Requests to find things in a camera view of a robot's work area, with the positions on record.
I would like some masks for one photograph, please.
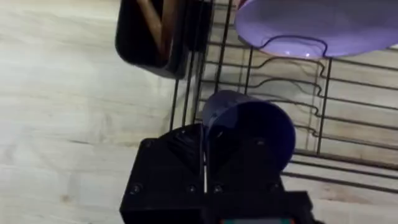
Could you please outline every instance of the light wood surface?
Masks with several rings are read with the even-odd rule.
[[[118,208],[137,146],[142,139],[157,137],[168,129],[174,81],[130,66],[118,57],[114,49],[118,9],[115,0],[0,0],[0,223],[122,223]],[[212,40],[220,40],[222,31],[213,30]],[[210,48],[208,60],[218,59],[219,53],[219,48]],[[352,60],[396,66],[397,55],[374,52]],[[225,62],[246,63],[247,58],[247,50],[227,49]],[[253,63],[260,64],[265,58],[255,53]],[[398,85],[398,73],[377,73],[345,64],[336,68],[336,77],[344,72],[345,78]],[[211,79],[215,69],[207,65],[205,78]],[[311,63],[275,61],[271,67],[255,70],[259,76],[252,82],[258,82],[263,73],[310,81],[317,71]],[[245,72],[224,67],[222,79],[244,78]],[[302,87],[303,93],[286,83],[271,84],[263,90],[319,103],[305,93],[313,91],[308,86]],[[184,88],[182,82],[179,109]],[[204,95],[210,94],[206,88]],[[332,84],[331,93],[396,103],[394,93],[370,94],[367,89],[347,89],[340,83]],[[380,94],[387,98],[382,101]],[[360,113],[360,108],[340,110],[338,103],[330,105],[328,113],[334,116],[376,117],[384,124],[398,124],[391,111]],[[281,106],[296,122],[317,127],[308,108]],[[373,135],[380,130],[342,127],[335,121],[326,125],[331,134],[365,135],[391,144],[398,139],[398,134],[389,131]],[[298,131],[297,136],[297,147],[313,150],[315,139],[307,132]],[[391,163],[398,158],[394,151],[325,142],[325,150],[335,154]],[[303,156],[294,160],[398,176],[396,171]],[[396,180],[371,175],[300,164],[291,164],[286,171],[398,189]],[[308,190],[316,217],[327,223],[398,221],[397,195],[293,177],[284,177],[284,182],[290,190]]]

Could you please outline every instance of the black wire rack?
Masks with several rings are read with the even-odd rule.
[[[246,45],[233,27],[233,1],[204,2],[212,5],[206,50],[190,55],[186,80],[175,82],[170,129],[201,122],[201,107],[212,93],[235,90],[273,102],[292,117],[301,139],[295,156],[309,161],[294,157],[291,164],[398,180],[398,100],[394,103],[398,64],[383,62],[384,57],[398,58],[398,50],[372,53],[372,57],[381,58],[381,63],[374,63],[368,55],[321,60],[266,55],[257,49],[274,39],[292,36],[274,37],[260,47]],[[324,46],[324,53],[327,51],[326,43],[314,41]],[[363,78],[347,75],[345,71],[350,69]],[[372,73],[387,74],[397,83],[373,79]],[[372,93],[373,98],[362,97],[363,93]],[[330,161],[363,169],[330,165]],[[398,194],[398,187],[377,183],[290,171],[283,175]]]

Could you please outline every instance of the purple cup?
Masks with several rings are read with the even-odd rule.
[[[275,104],[222,90],[207,100],[202,119],[207,140],[217,137],[215,135],[219,133],[214,130],[227,129],[237,133],[236,138],[242,136],[245,140],[261,139],[266,142],[264,150],[269,150],[272,168],[277,172],[282,171],[292,157],[295,128],[285,111]]]

